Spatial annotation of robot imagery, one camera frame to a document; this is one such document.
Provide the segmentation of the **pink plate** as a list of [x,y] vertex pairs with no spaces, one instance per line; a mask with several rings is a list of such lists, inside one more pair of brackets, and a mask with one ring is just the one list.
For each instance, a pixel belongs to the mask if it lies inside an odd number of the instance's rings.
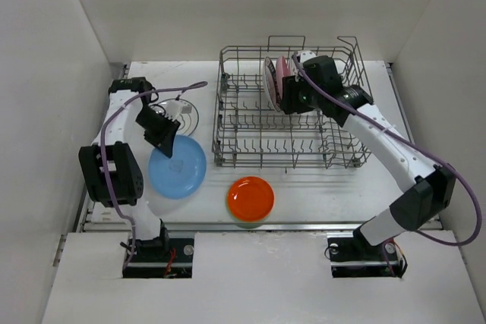
[[284,56],[278,57],[276,60],[276,79],[279,82],[282,82],[285,77],[289,77],[291,75],[292,73],[289,69],[286,58]]

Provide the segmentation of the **white plate dark patterned rim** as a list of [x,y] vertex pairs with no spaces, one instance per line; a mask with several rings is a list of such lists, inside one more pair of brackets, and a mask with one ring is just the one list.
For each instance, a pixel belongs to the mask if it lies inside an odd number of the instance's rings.
[[271,106],[277,112],[281,112],[280,108],[281,98],[279,95],[278,82],[276,77],[276,69],[271,58],[264,59],[264,89]]

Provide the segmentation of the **blue plate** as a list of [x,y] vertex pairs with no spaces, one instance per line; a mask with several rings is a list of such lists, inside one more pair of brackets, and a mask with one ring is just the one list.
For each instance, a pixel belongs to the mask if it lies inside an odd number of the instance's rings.
[[153,149],[147,166],[152,188],[171,200],[192,195],[202,185],[206,171],[207,159],[201,145],[185,135],[175,136],[171,158]]

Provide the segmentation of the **white plate green rim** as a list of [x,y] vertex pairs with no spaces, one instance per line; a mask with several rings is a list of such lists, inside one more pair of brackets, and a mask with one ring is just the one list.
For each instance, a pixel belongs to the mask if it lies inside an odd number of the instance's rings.
[[[177,134],[189,137],[197,129],[197,126],[199,124],[200,115],[199,115],[197,108],[195,107],[195,105],[193,103],[189,102],[186,99],[182,99],[182,98],[178,98],[178,99],[184,100],[187,104],[189,104],[192,107],[190,114],[181,115],[176,120],[173,120],[173,121],[177,121],[180,124]],[[166,106],[166,103],[169,100],[170,99],[165,99],[161,102],[153,103],[153,104],[150,105],[150,107],[158,115],[162,115],[163,117],[166,117],[165,106]]]

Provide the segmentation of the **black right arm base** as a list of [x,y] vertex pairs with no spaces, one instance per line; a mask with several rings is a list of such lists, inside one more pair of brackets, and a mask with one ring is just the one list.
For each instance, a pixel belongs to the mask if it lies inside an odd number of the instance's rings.
[[394,240],[370,246],[353,237],[329,236],[324,256],[333,278],[402,278],[409,267]]

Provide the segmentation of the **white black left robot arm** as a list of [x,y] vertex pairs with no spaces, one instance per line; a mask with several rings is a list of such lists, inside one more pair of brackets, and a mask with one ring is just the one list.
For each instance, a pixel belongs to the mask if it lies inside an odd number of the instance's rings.
[[169,236],[144,200],[144,176],[129,145],[134,127],[140,126],[157,152],[173,155],[180,124],[174,115],[151,108],[155,92],[144,77],[114,80],[103,125],[95,140],[80,148],[78,158],[90,199],[113,208],[130,225],[129,252],[159,261],[169,254]]

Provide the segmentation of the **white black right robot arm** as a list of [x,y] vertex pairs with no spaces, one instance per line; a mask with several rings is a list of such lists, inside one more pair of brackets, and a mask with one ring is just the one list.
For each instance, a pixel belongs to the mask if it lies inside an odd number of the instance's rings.
[[276,62],[276,98],[286,114],[318,110],[367,147],[394,178],[402,194],[383,212],[361,224],[353,253],[370,258],[380,244],[424,223],[449,206],[456,176],[444,162],[407,141],[358,84],[346,86],[333,58],[296,52]]

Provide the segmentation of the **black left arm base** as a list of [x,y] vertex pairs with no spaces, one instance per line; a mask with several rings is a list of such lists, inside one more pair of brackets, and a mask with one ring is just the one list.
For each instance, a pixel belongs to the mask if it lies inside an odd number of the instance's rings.
[[171,238],[167,251],[160,247],[138,248],[122,270],[122,278],[192,278],[193,258],[193,237]]

